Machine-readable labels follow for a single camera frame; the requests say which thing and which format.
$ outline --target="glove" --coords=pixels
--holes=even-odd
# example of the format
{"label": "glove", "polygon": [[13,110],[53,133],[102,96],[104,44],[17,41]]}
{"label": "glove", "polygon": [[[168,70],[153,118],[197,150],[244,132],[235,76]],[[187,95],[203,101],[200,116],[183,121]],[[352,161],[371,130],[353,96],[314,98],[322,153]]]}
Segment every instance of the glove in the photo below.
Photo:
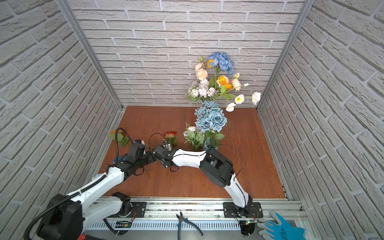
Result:
{"label": "glove", "polygon": [[257,226],[263,229],[259,231],[259,234],[265,240],[305,240],[303,228],[291,226],[276,212],[271,212],[271,216],[277,221],[277,224],[264,218],[258,219]]}

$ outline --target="vase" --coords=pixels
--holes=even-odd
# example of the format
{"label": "vase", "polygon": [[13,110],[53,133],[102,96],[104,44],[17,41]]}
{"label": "vase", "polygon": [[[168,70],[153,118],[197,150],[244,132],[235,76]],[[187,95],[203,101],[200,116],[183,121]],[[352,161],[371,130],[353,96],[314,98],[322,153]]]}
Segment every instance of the vase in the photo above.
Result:
{"label": "vase", "polygon": [[210,139],[210,138],[208,138],[208,139],[204,142],[203,151],[208,150],[208,148],[209,148],[210,146],[212,146],[212,145],[214,145],[214,143],[211,142],[211,139]]}

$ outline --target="brown wooden surface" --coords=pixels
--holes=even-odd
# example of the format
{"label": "brown wooden surface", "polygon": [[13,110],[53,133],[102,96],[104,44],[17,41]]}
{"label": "brown wooden surface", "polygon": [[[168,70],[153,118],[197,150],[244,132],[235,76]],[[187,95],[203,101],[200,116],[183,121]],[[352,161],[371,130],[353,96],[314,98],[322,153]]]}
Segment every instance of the brown wooden surface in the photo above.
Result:
{"label": "brown wooden surface", "polygon": [[[125,128],[133,140],[144,140],[146,146],[153,133],[176,131],[176,147],[191,151],[192,147],[184,143],[182,132],[185,122],[195,125],[194,112],[195,108],[131,106],[127,107],[119,126]],[[231,113],[224,113],[228,123],[221,131],[225,134],[221,144],[235,146],[243,154],[244,167],[237,179],[244,190],[254,199],[285,198],[256,109],[236,108]],[[151,147],[160,144],[162,138],[155,134],[151,138]],[[128,147],[119,147],[120,156],[127,151]],[[239,153],[228,146],[219,146],[219,151],[233,162],[237,173],[242,165]],[[106,165],[112,164],[115,157],[116,147],[112,141],[99,172],[105,172]],[[147,165],[146,169],[148,173],[129,177],[105,195],[122,192],[132,197],[229,197],[224,188],[213,184],[200,169],[180,167],[177,172],[170,172],[161,167],[159,161]]]}

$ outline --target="pliers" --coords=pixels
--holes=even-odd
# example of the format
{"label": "pliers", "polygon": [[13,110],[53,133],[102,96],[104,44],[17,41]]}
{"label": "pliers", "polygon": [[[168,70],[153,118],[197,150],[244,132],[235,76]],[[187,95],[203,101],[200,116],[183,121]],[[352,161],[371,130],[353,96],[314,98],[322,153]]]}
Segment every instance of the pliers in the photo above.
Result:
{"label": "pliers", "polygon": [[190,221],[188,221],[187,218],[184,218],[183,214],[181,212],[180,212],[180,216],[177,215],[177,214],[176,214],[176,216],[179,219],[179,223],[177,224],[177,227],[179,228],[177,230],[177,240],[181,240],[180,232],[181,232],[181,223],[182,222],[185,222],[185,223],[191,225],[192,227],[194,227],[200,233],[200,235],[203,235],[203,232],[200,230],[200,228],[198,226],[196,226],[195,224],[191,223]]}

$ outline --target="brick wall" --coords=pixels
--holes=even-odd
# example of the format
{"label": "brick wall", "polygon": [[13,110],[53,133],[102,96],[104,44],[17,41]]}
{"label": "brick wall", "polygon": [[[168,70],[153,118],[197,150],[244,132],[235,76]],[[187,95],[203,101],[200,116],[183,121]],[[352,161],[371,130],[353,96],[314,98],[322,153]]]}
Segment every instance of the brick wall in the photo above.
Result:
{"label": "brick wall", "polygon": [[[214,51],[226,52],[241,82],[251,84],[242,94],[263,91],[303,4],[69,2],[123,105],[139,106],[191,106],[185,93],[196,79],[194,66],[200,55],[207,60]],[[226,100],[218,102],[225,106]],[[251,100],[240,106],[254,107]]]}
{"label": "brick wall", "polygon": [[90,179],[116,105],[55,1],[0,2],[0,239]]}
{"label": "brick wall", "polygon": [[321,239],[384,239],[384,2],[316,0],[260,116]]}

